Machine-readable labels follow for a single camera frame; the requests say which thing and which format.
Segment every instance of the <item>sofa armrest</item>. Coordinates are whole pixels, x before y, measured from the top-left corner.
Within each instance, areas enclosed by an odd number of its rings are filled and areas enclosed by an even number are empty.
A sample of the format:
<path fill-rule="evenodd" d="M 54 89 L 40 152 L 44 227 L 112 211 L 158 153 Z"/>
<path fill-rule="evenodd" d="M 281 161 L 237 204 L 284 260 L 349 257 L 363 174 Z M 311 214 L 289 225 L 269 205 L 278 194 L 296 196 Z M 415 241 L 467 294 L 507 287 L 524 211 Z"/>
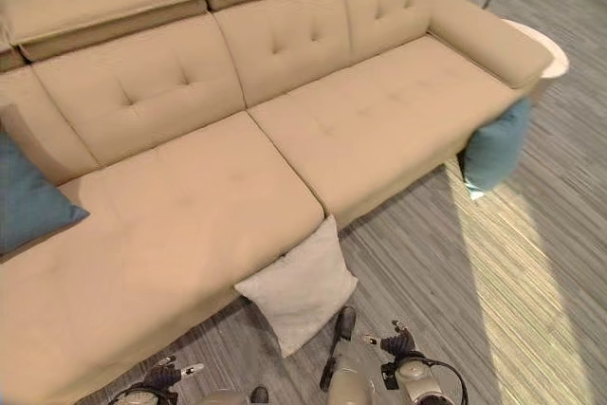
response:
<path fill-rule="evenodd" d="M 433 0 L 430 33 L 513 89 L 539 79 L 552 62 L 542 45 L 467 0 Z"/>

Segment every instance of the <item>white side table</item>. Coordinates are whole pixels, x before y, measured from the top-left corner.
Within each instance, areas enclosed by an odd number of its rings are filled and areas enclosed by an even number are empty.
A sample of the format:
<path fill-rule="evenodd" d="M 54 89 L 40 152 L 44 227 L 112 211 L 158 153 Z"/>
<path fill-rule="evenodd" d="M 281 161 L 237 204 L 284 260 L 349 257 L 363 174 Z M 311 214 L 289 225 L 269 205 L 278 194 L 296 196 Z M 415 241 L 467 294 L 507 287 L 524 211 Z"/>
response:
<path fill-rule="evenodd" d="M 518 29 L 528 37 L 532 38 L 536 42 L 542 44 L 548 51 L 552 53 L 552 64 L 543 71 L 540 82 L 533 88 L 529 97 L 535 102 L 539 101 L 546 89 L 553 83 L 557 78 L 567 73 L 569 70 L 569 58 L 564 53 L 559 45 L 557 45 L 552 39 L 546 37 L 543 33 L 538 32 L 535 28 L 530 28 L 516 21 L 510 21 L 505 19 L 514 28 Z"/>

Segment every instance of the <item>beige sofa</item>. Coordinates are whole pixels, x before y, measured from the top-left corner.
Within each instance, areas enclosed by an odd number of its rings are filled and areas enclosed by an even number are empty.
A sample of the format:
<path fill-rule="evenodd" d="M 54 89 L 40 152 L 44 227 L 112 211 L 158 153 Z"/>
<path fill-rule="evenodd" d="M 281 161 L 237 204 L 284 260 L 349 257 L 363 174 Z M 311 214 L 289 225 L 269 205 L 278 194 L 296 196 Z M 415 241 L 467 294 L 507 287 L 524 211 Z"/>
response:
<path fill-rule="evenodd" d="M 344 227 L 456 154 L 550 61 L 465 0 L 210 4 L 5 0 L 33 63 L 0 75 L 2 123 L 91 212 L 2 260 L 7 403 L 72 403 L 152 356 L 327 213 Z"/>

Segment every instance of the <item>white pillow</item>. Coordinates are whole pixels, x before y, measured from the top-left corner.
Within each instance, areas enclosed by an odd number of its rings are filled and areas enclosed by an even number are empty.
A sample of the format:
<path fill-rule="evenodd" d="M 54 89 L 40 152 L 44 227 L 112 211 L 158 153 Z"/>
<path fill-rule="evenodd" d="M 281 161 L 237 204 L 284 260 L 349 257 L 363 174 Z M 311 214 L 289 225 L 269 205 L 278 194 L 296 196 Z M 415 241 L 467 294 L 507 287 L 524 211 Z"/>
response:
<path fill-rule="evenodd" d="M 358 281 L 343 261 L 331 215 L 297 247 L 235 288 L 261 309 L 286 358 L 340 311 Z"/>

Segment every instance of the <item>gray pillow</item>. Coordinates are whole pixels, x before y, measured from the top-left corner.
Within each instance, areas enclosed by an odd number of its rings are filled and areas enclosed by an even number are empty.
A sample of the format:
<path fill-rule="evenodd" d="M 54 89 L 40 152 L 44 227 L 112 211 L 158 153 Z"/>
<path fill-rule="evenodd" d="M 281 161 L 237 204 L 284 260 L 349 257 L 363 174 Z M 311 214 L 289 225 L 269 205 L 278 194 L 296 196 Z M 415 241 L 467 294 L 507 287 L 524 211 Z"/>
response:
<path fill-rule="evenodd" d="M 236 290 L 261 309 L 286 358 L 340 311 L 357 282 L 343 261 L 331 215 L 310 237 Z"/>
<path fill-rule="evenodd" d="M 87 216 L 0 131 L 0 255 Z"/>

